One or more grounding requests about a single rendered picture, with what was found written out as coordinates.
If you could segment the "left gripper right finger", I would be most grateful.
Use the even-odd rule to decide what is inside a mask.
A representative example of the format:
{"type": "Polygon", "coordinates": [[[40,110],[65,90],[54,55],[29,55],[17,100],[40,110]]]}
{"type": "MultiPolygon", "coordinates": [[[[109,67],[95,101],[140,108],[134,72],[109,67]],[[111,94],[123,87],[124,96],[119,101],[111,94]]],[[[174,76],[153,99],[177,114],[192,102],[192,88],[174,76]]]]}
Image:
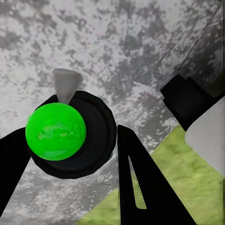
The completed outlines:
{"type": "Polygon", "coordinates": [[[136,133],[118,125],[121,225],[196,225],[136,133]],[[136,207],[130,156],[147,209],[136,207]]]}

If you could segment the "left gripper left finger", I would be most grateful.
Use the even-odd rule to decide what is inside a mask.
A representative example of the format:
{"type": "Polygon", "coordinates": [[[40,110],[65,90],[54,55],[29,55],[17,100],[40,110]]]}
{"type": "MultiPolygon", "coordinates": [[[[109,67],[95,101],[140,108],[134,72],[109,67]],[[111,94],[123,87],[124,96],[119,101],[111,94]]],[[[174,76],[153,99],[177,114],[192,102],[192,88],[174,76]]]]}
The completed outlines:
{"type": "Polygon", "coordinates": [[[31,158],[25,129],[0,139],[0,217],[31,158]]]}

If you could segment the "insectifuge atomizer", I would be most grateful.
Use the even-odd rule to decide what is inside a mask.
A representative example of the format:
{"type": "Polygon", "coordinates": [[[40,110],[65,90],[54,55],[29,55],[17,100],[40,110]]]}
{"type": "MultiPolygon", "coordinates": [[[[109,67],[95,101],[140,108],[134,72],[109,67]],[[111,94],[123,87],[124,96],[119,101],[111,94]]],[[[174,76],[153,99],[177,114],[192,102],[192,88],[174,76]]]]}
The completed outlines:
{"type": "Polygon", "coordinates": [[[51,72],[56,89],[30,116],[25,136],[28,152],[45,173],[60,179],[94,174],[117,146],[113,112],[86,91],[77,91],[84,77],[69,69],[51,72]]]}

